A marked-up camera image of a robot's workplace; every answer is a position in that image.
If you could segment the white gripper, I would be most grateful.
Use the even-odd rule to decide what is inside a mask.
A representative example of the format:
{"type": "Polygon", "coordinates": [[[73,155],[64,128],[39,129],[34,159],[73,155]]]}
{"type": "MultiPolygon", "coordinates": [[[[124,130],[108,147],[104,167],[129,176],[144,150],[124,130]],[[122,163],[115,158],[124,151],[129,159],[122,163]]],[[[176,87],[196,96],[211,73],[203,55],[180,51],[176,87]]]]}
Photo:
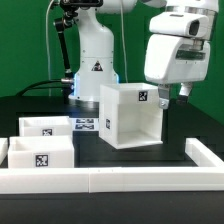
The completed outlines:
{"type": "Polygon", "coordinates": [[[188,103],[193,83],[205,79],[210,45],[204,43],[202,50],[193,50],[192,39],[153,34],[147,45],[144,74],[147,81],[157,83],[159,107],[168,109],[171,85],[182,83],[177,103],[188,103]]]}

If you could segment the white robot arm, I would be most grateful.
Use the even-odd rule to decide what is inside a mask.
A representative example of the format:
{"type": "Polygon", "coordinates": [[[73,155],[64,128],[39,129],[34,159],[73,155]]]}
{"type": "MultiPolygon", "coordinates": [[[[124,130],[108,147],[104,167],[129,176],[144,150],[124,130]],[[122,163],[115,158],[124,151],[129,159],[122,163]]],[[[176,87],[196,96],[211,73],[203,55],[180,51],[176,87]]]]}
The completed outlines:
{"type": "Polygon", "coordinates": [[[80,35],[80,69],[74,97],[97,102],[99,86],[117,81],[113,70],[114,37],[96,19],[98,13],[125,13],[138,2],[165,11],[150,20],[144,75],[158,85],[159,105],[169,107],[169,91],[181,85],[178,101],[188,101],[193,84],[205,79],[219,0],[102,0],[101,7],[84,6],[75,22],[80,35]]]}

